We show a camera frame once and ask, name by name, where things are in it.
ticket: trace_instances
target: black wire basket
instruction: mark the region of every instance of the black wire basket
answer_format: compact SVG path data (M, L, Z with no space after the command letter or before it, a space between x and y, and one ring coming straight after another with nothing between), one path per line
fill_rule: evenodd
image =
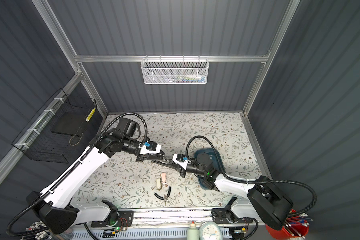
M77 158L77 145L97 111L96 101L64 95L32 129L25 127L12 145L34 161L69 163Z

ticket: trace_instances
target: yellow connector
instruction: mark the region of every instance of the yellow connector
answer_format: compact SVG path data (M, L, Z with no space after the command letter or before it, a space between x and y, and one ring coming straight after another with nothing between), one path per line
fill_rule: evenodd
M91 117L93 116L93 114L95 113L96 108L93 108L92 111L89 113L89 115L87 116L87 118L85 119L86 122L89 122L89 120L91 119Z

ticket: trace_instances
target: corrugated wall panel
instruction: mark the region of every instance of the corrugated wall panel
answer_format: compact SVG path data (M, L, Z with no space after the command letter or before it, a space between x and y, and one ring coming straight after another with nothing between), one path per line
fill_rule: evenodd
M49 4L79 55L263 55L288 0Z
M139 63L84 63L109 112L242 110L261 63L211 63L206 84L145 84Z
M31 1L0 1L0 161L74 72Z
M318 193L308 237L360 238L360 0L300 3L249 118L274 179Z
M81 83L77 85L71 95L89 97ZM83 136L79 145L77 145L76 157L79 157L83 153L88 143L96 135L101 122L102 117L100 113L96 111L91 118L86 135ZM47 187L56 180L72 162L73 161L69 164L64 164L32 161L26 156L23 156L19 160L15 168L0 185L0 239L10 238L5 234L5 228L16 214L28 206L25 201L26 196L32 191L41 191ZM25 227L35 221L39 221L39 219L30 211L20 218L13 229L15 231L24 231Z

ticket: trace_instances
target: red bucket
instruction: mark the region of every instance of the red bucket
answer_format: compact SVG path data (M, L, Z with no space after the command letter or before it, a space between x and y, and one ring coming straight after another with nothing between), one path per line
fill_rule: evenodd
M265 228L267 228L269 234L275 238L275 239L279 239L279 240L284 240L284 239L290 239L290 238L296 238L299 237L297 234L292 236L283 226L283 228L280 231L274 230L273 228L270 228L268 225L265 225ZM296 229L302 236L305 236L308 233L308 229L309 227L305 227L303 225L295 225L293 226L294 229Z

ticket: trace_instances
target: floral tablecloth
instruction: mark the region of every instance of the floral tablecloth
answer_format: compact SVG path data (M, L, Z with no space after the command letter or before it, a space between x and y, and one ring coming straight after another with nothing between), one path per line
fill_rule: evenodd
M104 126L116 116L109 115ZM239 113L143 114L142 117L148 125L148 136L162 145L168 159L172 159L174 153L185 153L191 137L203 135L219 151L228 174L246 179L261 175ZM132 115L127 118L140 121ZM191 144L189 154L193 155L202 148L209 148L208 143L196 139ZM86 180L72 201L89 203L109 200L119 208L150 208L224 206L231 199L229 193L203 190L193 174L187 173L182 178L173 169L150 161L138 163L135 159L134 155L128 153L116 153ZM167 173L167 184L159 191L155 180L161 172ZM168 186L172 187L172 192L165 205L154 193L162 196Z

